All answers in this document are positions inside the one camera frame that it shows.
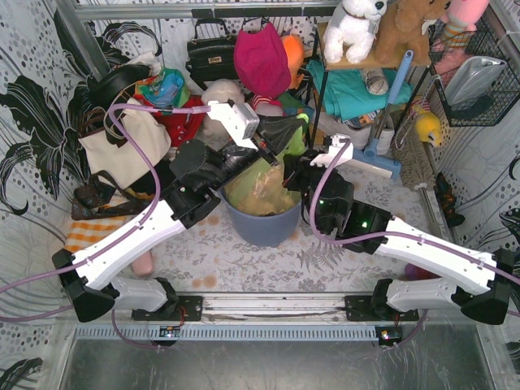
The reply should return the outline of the green plastic trash bag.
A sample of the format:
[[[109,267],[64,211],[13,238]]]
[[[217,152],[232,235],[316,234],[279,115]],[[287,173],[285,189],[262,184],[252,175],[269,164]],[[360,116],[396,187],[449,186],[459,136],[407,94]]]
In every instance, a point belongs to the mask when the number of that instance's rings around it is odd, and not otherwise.
[[[247,215],[279,215],[293,208],[301,199],[299,192],[289,191],[282,185],[284,157],[298,158],[306,152],[304,132],[309,117],[307,114],[298,114],[282,119],[288,119],[290,124],[295,124],[296,119],[299,119],[301,126],[277,155],[278,163],[272,166],[260,158],[223,188],[223,198],[233,208]]]

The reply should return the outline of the blue trash bin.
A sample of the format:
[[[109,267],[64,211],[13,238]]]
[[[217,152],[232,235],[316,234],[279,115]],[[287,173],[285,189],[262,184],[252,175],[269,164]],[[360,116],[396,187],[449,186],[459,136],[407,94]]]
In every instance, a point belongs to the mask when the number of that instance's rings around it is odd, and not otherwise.
[[[251,245],[275,248],[296,231],[301,215],[300,202],[281,214],[255,216],[233,207],[223,190],[219,192],[219,197],[227,208],[236,233]]]

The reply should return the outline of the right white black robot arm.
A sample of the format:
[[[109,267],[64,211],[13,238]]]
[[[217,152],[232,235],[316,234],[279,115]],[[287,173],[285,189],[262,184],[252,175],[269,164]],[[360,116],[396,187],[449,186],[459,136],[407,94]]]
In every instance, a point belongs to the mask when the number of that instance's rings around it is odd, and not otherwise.
[[[467,249],[427,234],[403,219],[353,198],[353,186],[336,170],[350,148],[326,153],[308,150],[284,156],[283,186],[301,194],[312,232],[321,241],[356,253],[398,258],[434,276],[403,281],[382,279],[370,299],[376,316],[386,319],[411,310],[456,307],[467,318],[501,325],[509,308],[514,254]]]

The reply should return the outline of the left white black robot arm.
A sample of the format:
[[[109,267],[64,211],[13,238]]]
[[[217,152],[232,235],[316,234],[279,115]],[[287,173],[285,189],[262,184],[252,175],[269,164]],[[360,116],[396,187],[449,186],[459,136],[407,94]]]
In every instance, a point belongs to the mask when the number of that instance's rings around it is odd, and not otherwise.
[[[261,117],[253,148],[228,141],[213,149],[184,142],[170,164],[174,180],[134,219],[86,249],[52,257],[60,282],[82,323],[112,310],[131,310],[135,320],[165,321],[178,314],[179,298],[164,278],[126,279],[120,272],[162,241],[207,217],[220,203],[217,192],[262,159],[274,164],[308,122],[306,115]]]

